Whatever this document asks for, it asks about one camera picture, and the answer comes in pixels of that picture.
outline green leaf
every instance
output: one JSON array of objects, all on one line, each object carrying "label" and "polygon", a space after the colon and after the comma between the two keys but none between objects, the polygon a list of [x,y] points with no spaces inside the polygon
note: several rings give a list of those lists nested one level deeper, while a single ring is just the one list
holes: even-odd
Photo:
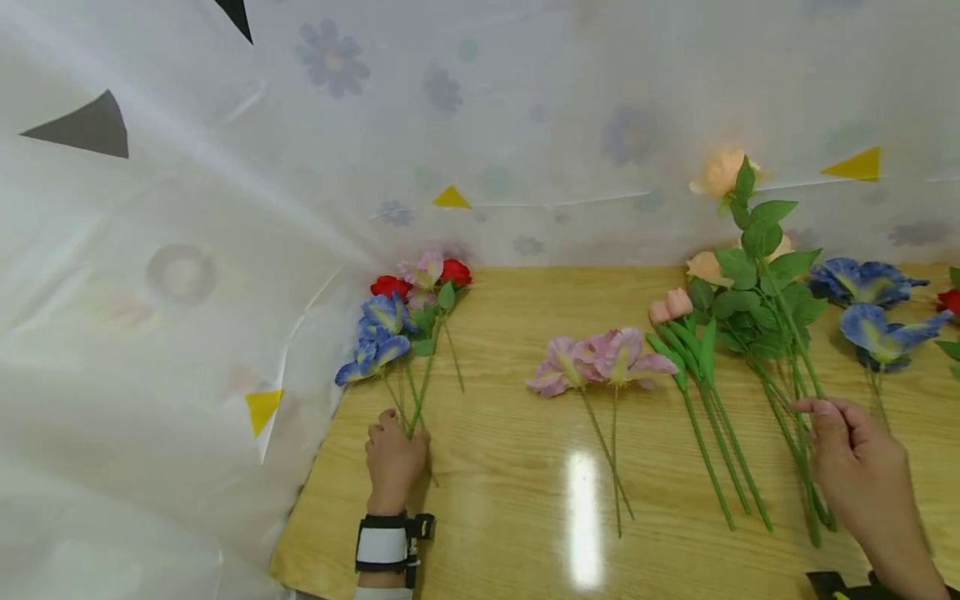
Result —
[{"label": "green leaf", "polygon": [[697,339],[696,335],[690,333],[686,327],[682,326],[676,321],[667,321],[666,326],[669,327],[678,338],[680,338],[680,340],[684,343],[684,346],[690,350],[690,354],[693,356],[700,355],[700,340]]},{"label": "green leaf", "polygon": [[435,349],[433,340],[419,340],[414,342],[414,354],[417,356],[429,356]]},{"label": "green leaf", "polygon": [[731,352],[735,352],[737,354],[747,353],[747,349],[744,348],[743,345],[736,340],[736,338],[726,331],[721,331],[718,333],[717,339],[720,340],[720,343]]},{"label": "green leaf", "polygon": [[713,252],[720,263],[720,273],[733,279],[733,288],[749,290],[756,285],[756,264],[739,248],[725,248]]},{"label": "green leaf", "polygon": [[750,344],[750,352],[759,358],[775,360],[787,354],[787,344],[777,334],[764,333]]},{"label": "green leaf", "polygon": [[743,162],[740,163],[740,171],[736,174],[736,198],[745,206],[754,195],[754,185],[756,184],[756,173],[754,167],[750,166],[750,159],[743,156]]},{"label": "green leaf", "polygon": [[813,292],[809,286],[801,281],[793,281],[789,285],[780,289],[783,301],[790,308],[790,314],[795,314],[797,309],[810,300],[813,300]]},{"label": "green leaf", "polygon": [[707,381],[713,380],[713,354],[716,352],[717,320],[710,319],[700,341],[700,370]]},{"label": "green leaf", "polygon": [[783,240],[783,229],[776,223],[757,221],[743,232],[740,238],[743,250],[751,258],[765,258],[774,253],[774,250]]},{"label": "green leaf", "polygon": [[686,286],[686,291],[697,310],[707,310],[713,304],[713,286],[699,277],[694,277]]},{"label": "green leaf", "polygon": [[673,331],[670,331],[669,328],[663,325],[657,325],[657,332],[660,334],[661,338],[666,340],[666,343],[678,354],[684,358],[687,369],[693,373],[693,376],[697,379],[700,378],[700,365],[697,364],[697,359],[693,354],[690,353],[690,350],[684,346],[684,344],[673,334]]},{"label": "green leaf", "polygon": [[757,204],[750,213],[750,222],[751,224],[760,222],[779,223],[783,220],[783,217],[797,207],[797,204],[788,200],[768,200],[765,203]]},{"label": "green leaf", "polygon": [[430,337],[431,332],[433,331],[433,321],[427,317],[426,312],[418,310],[410,313],[410,318],[413,320],[414,324],[417,326],[417,329],[421,333],[425,333],[426,337]]},{"label": "green leaf", "polygon": [[741,231],[750,226],[750,208],[747,207],[747,201],[730,199],[730,214],[733,215],[733,222]]},{"label": "green leaf", "polygon": [[793,309],[793,320],[797,326],[814,324],[820,316],[827,310],[828,300],[826,298],[804,298],[799,301]]},{"label": "green leaf", "polygon": [[934,342],[939,346],[944,352],[947,353],[947,356],[953,360],[960,361],[960,342],[945,342],[943,340],[937,340]]},{"label": "green leaf", "polygon": [[686,390],[686,363],[683,358],[677,352],[674,352],[666,346],[663,342],[660,341],[660,338],[652,333],[646,335],[647,343],[650,344],[650,347],[657,351],[658,354],[662,354],[670,359],[677,367],[677,373],[673,376],[674,380],[677,382],[677,387],[681,390]]},{"label": "green leaf", "polygon": [[713,316],[724,320],[735,312],[749,312],[760,306],[760,296],[754,292],[727,290],[713,301]]},{"label": "green leaf", "polygon": [[813,266],[821,250],[811,250],[809,252],[791,252],[778,256],[770,263],[770,272],[774,277],[782,279],[793,279],[799,276],[805,276]]},{"label": "green leaf", "polygon": [[453,289],[453,281],[448,281],[440,288],[440,292],[437,294],[437,304],[439,304],[443,310],[450,310],[456,301],[457,292]]},{"label": "green leaf", "polygon": [[756,324],[759,325],[761,329],[774,332],[780,331],[780,324],[777,323],[777,316],[774,314],[774,311],[770,310],[766,306],[755,306],[753,309],[751,309],[750,314],[754,317],[754,321],[756,321]]}]

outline pink lily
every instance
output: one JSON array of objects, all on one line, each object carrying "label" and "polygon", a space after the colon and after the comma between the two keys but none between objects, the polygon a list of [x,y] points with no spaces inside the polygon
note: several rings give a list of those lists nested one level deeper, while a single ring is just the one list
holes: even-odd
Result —
[{"label": "pink lily", "polygon": [[593,354],[591,365],[604,380],[616,387],[622,387],[636,381],[641,387],[650,389],[653,382],[642,377],[647,372],[675,374],[677,366],[661,354],[640,356],[643,349],[643,336],[636,327],[614,329],[603,336],[600,345]]},{"label": "pink lily", "polygon": [[543,397],[558,396],[570,388],[584,389],[586,364],[574,357],[581,342],[557,336],[546,344],[546,360],[537,368],[527,386]]},{"label": "pink lily", "polygon": [[443,272],[444,256],[435,250],[424,252],[416,266],[408,262],[400,263],[403,280],[421,290],[433,291]]}]

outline red rose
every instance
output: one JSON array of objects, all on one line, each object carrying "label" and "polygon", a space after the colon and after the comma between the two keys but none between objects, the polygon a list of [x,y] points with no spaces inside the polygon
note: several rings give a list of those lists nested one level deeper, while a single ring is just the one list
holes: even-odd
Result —
[{"label": "red rose", "polygon": [[376,281],[370,286],[370,293],[374,296],[386,296],[387,298],[392,298],[394,292],[399,294],[400,299],[404,302],[407,301],[407,294],[410,293],[410,290],[413,289],[413,285],[407,283],[403,279],[398,279],[392,275],[381,275]]},{"label": "red rose", "polygon": [[937,294],[940,299],[940,306],[937,310],[948,310],[955,316],[960,317],[960,290],[949,290],[943,294]]},{"label": "red rose", "polygon": [[440,281],[444,283],[453,281],[453,285],[463,286],[470,285],[473,282],[473,277],[470,276],[470,269],[467,268],[467,265],[459,260],[448,258],[444,261],[444,272],[440,274]]}]

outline pink tulip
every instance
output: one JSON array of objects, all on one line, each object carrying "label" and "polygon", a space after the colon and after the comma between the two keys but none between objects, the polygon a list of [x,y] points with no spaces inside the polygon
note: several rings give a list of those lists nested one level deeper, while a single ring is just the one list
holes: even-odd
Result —
[{"label": "pink tulip", "polygon": [[693,314],[693,301],[686,290],[679,287],[666,293],[666,309],[670,313],[670,319],[679,319]]},{"label": "pink tulip", "polygon": [[650,323],[654,326],[659,324],[664,324],[667,321],[673,319],[670,316],[670,309],[667,308],[666,302],[663,300],[657,300],[650,304]]}]

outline white backdrop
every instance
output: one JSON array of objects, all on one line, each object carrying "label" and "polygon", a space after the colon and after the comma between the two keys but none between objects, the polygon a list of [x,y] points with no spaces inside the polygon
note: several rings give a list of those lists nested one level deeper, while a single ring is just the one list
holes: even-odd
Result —
[{"label": "white backdrop", "polygon": [[[731,142],[803,201],[801,245],[960,255],[953,0],[247,14],[253,44],[213,0],[0,0],[2,597],[282,595],[270,552],[398,256],[678,263],[732,233],[686,187]],[[879,182],[819,174],[873,146]],[[432,205],[449,185],[472,210]],[[244,396],[281,388],[254,436]]]}]

